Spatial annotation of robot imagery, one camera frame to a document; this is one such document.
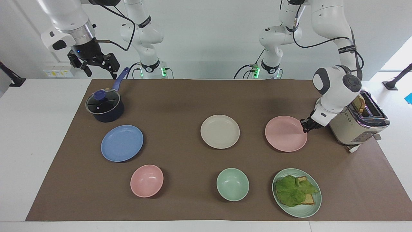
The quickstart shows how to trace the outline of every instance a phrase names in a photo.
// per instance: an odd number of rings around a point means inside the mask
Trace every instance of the brown paper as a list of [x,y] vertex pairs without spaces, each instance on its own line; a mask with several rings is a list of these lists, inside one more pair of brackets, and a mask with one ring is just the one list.
[[[349,154],[329,128],[313,130],[299,151],[285,153],[265,139],[265,126],[280,115],[306,118],[320,97],[306,80],[124,80],[124,114],[98,122],[84,106],[112,80],[92,80],[26,220],[248,220],[405,221],[412,203],[374,140]],[[232,117],[241,130],[231,148],[218,150],[200,136],[211,115]],[[141,151],[113,163],[100,150],[103,137],[124,124],[144,134]],[[148,199],[130,190],[142,165],[164,173],[162,189]],[[250,191],[239,202],[224,200],[216,178],[238,168]],[[322,206],[310,218],[294,218],[276,204],[271,190],[277,172],[298,168],[319,184]]]

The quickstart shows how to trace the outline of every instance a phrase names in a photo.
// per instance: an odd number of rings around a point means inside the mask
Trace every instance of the power outlet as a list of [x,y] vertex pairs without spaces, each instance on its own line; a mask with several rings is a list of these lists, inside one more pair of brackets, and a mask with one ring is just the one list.
[[47,66],[44,70],[47,77],[62,78],[74,77],[75,69],[72,66]]

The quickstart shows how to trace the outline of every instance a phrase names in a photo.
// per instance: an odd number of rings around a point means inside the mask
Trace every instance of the toast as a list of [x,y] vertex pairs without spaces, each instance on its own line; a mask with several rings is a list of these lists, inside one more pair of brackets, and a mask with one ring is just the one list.
[[[300,181],[304,181],[307,180],[308,178],[306,176],[301,176],[298,177],[297,180]],[[302,205],[310,205],[310,206],[314,206],[315,205],[315,200],[313,200],[313,196],[312,194],[306,194],[305,195],[305,200],[302,202]]]
[[356,96],[352,103],[357,112],[362,114],[366,107],[365,99],[362,97],[362,95],[359,94],[358,96]]

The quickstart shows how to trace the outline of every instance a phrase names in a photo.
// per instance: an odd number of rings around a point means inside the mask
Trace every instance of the toaster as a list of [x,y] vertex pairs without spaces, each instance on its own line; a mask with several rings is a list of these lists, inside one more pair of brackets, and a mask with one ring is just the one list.
[[380,140],[379,132],[389,126],[389,119],[376,103],[372,95],[361,90],[366,107],[362,113],[356,110],[352,102],[339,113],[330,123],[330,128],[337,140],[346,145],[359,145],[374,137]]

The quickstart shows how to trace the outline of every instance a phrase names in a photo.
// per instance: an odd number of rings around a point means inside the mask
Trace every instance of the green bowl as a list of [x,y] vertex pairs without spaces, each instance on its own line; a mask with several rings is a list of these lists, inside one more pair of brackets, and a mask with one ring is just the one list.
[[236,168],[228,168],[220,172],[216,181],[220,195],[228,201],[240,201],[249,192],[249,180]]
[[[319,192],[315,192],[314,194],[312,194],[313,199],[315,201],[314,206],[298,205],[298,206],[294,206],[294,207],[289,207],[289,206],[286,206],[286,205],[282,204],[279,201],[278,197],[276,196],[276,192],[274,190],[275,182],[279,179],[282,179],[283,177],[285,177],[287,175],[291,175],[291,176],[294,176],[294,177],[306,176],[308,181],[313,186],[315,186],[315,188]],[[319,208],[321,207],[321,204],[322,204],[322,194],[321,194],[321,190],[319,189],[318,183],[316,183],[316,181],[311,176],[309,176],[309,174],[307,174],[306,172],[304,172],[302,170],[299,170],[299,169],[295,169],[295,168],[283,169],[278,174],[276,174],[276,176],[275,176],[275,178],[273,179],[273,182],[272,182],[272,193],[273,193],[273,197],[275,198],[275,201],[279,205],[279,207],[281,209],[283,209],[283,211],[285,211],[288,214],[290,214],[294,217],[297,217],[297,218],[308,218],[308,217],[314,215],[315,213],[318,212],[318,210],[319,210]]]

